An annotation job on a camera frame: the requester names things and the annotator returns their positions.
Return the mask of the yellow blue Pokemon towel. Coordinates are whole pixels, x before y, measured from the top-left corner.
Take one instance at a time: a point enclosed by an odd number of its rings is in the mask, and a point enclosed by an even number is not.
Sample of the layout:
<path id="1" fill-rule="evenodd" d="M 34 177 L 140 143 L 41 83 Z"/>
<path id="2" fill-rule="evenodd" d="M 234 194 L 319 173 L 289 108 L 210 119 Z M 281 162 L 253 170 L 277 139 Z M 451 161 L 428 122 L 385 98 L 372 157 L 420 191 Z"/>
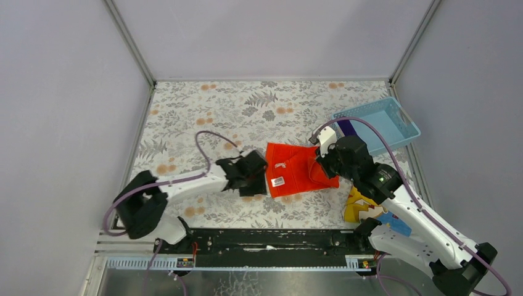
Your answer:
<path id="1" fill-rule="evenodd" d="M 412 232 L 411 228 L 399 217 L 382 205 L 378 205 L 372 199 L 362 195 L 355 186 L 350 190 L 345 207 L 342 210 L 342 216 L 344 221 L 348 223 L 361 223 L 367 218 L 374 218 L 391 230 L 407 237 Z"/>

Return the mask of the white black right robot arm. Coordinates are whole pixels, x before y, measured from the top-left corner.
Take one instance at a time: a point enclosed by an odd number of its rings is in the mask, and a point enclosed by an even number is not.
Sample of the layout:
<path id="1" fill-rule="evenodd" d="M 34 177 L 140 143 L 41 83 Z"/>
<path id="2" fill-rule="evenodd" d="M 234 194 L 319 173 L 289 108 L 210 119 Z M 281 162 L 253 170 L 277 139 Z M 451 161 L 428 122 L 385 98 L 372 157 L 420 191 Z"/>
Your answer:
<path id="1" fill-rule="evenodd" d="M 316 161 L 328 177 L 352 181 L 365 197 L 397 216 L 410 229 L 404 235 L 376 218 L 363 218 L 355 231 L 380 252 L 389 253 L 428 275 L 444 295 L 470 295 L 487 273 L 496 249 L 467 238 L 405 184 L 400 171 L 376 163 L 358 136 L 310 138 Z"/>

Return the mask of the purple towel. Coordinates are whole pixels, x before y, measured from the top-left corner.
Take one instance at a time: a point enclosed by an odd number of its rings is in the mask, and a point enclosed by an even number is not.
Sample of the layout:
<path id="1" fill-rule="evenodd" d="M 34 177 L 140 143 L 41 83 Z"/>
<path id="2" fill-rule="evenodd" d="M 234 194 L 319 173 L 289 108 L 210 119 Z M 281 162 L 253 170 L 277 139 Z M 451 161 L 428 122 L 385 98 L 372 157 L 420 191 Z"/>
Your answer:
<path id="1" fill-rule="evenodd" d="M 356 129 L 352 125 L 350 120 L 341 120 L 337 122 L 339 131 L 342 136 L 357 136 Z"/>

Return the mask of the orange towel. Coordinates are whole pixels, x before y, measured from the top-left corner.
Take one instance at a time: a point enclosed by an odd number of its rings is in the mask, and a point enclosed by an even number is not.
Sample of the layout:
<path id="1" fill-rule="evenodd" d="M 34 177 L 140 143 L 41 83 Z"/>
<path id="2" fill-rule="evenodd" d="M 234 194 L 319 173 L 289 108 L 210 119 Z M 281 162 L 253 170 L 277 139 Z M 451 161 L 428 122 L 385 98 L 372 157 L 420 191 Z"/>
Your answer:
<path id="1" fill-rule="evenodd" d="M 338 188 L 339 178 L 329 178 L 316 161 L 316 147 L 268 143 L 266 180 L 273 198 Z"/>

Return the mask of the floral patterned table mat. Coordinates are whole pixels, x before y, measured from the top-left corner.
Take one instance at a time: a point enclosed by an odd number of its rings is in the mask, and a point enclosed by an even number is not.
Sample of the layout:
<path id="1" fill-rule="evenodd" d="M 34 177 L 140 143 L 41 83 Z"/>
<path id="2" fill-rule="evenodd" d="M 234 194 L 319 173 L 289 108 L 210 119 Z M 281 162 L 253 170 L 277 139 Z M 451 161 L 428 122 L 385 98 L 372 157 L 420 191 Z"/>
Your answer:
<path id="1" fill-rule="evenodd" d="M 311 131 L 333 113 L 389 95 L 383 81 L 159 82 L 132 174 L 178 178 L 237 148 L 265 151 L 269 142 L 308 146 Z M 174 201 L 167 215 L 193 228 L 350 229 L 342 211 L 351 185 L 276 199 L 237 191 Z"/>

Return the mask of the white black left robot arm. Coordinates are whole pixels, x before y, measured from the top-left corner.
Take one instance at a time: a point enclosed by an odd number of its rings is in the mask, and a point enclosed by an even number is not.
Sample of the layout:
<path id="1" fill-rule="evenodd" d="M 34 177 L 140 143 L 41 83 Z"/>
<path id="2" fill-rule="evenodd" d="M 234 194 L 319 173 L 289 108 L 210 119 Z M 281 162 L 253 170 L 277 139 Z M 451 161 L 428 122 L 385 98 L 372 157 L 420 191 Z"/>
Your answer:
<path id="1" fill-rule="evenodd" d="M 179 175 L 177 179 L 138 173 L 113 201 L 114 209 L 131 240 L 146 236 L 175 245 L 189 234 L 182 218 L 168 213 L 175 202 L 202 194 L 217 194 L 252 187 L 264 176 L 268 163 L 256 150 L 233 158 L 210 162 L 202 170 Z"/>

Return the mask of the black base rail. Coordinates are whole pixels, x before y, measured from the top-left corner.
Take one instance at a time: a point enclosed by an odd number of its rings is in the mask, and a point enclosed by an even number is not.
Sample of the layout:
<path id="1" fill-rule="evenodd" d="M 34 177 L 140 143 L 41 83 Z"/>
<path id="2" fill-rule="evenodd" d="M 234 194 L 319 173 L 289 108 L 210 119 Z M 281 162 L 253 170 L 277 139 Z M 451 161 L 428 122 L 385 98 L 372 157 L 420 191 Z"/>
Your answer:
<path id="1" fill-rule="evenodd" d="M 195 228 L 175 245 L 156 241 L 161 255 L 219 257 L 372 256 L 379 252 L 361 234 L 339 229 L 212 229 Z"/>

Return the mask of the light blue plastic basket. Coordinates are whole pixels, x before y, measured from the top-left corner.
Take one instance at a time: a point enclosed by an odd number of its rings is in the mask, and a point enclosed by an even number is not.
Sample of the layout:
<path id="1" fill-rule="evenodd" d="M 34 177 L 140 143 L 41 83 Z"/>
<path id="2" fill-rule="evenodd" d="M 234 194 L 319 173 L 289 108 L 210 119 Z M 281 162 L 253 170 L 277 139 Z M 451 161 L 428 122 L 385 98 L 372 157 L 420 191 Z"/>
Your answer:
<path id="1" fill-rule="evenodd" d="M 331 118 L 357 117 L 372 125 L 385 139 L 391 150 L 407 146 L 420 136 L 421 132 L 415 122 L 405 112 L 394 97 L 359 105 L 334 113 Z M 387 152 L 376 134 L 366 125 L 351 121 L 358 136 L 367 144 L 368 152 L 373 157 Z M 343 137 L 336 123 L 331 124 L 338 138 Z"/>

